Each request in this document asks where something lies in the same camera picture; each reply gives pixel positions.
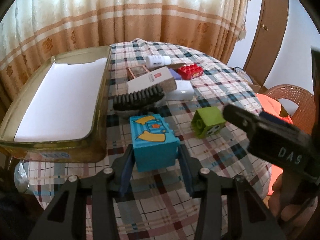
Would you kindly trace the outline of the person's right hand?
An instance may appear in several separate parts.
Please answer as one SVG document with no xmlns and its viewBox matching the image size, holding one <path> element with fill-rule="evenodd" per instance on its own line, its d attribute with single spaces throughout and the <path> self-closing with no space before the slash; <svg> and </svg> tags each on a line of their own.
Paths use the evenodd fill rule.
<svg viewBox="0 0 320 240">
<path fill-rule="evenodd" d="M 280 193 L 283 184 L 283 175 L 279 175 L 276 181 L 272 186 L 273 193 L 268 201 L 268 207 L 271 211 L 272 215 L 277 218 L 281 218 L 284 221 L 289 221 L 294 215 L 301 210 L 301 206 L 299 205 L 288 205 L 284 208 L 280 207 Z M 310 218 L 312 217 L 313 213 L 316 210 L 318 204 L 318 197 L 315 198 L 313 203 L 307 207 L 294 221 L 293 224 L 296 226 L 302 226 L 306 224 Z"/>
</svg>

